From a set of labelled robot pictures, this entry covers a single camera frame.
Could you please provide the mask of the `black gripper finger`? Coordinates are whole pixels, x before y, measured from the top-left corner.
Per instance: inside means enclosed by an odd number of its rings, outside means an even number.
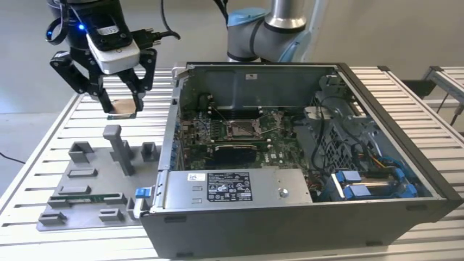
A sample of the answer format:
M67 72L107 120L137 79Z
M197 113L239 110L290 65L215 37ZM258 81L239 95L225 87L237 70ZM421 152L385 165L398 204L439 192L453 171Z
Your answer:
M102 111L109 113L113 105L102 87L101 69L89 51L58 51L50 58L50 67L61 76L75 93L87 93L101 104Z
M157 52L153 48L141 50L138 64L145 70L145 74L142 78L137 77L137 74L133 68L118 72L118 78L121 79L121 81L125 83L126 87L130 90L135 111L142 111L143 109L142 98L145 96L145 92L150 91L153 86L155 55L157 55Z

